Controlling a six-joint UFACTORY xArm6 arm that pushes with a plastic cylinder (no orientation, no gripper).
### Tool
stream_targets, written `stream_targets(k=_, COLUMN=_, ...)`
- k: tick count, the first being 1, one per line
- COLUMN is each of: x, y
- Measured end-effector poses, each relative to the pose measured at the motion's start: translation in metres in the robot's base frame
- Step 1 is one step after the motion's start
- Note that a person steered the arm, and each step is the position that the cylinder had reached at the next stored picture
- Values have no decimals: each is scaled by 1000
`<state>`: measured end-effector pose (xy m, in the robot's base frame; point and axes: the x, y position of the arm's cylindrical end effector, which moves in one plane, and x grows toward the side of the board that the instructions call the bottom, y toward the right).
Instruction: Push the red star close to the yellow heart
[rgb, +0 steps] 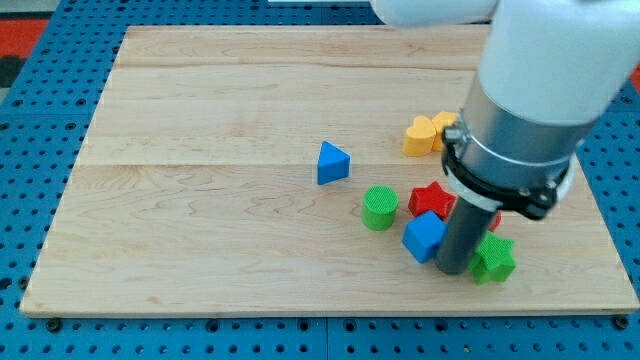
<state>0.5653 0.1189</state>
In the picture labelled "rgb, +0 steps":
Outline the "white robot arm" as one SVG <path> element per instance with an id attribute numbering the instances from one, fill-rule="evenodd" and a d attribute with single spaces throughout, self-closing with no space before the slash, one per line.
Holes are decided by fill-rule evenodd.
<path id="1" fill-rule="evenodd" d="M 442 166 L 457 208 L 541 219 L 572 185 L 575 152 L 639 60 L 635 1 L 375 1 L 396 28 L 488 21 Z"/>

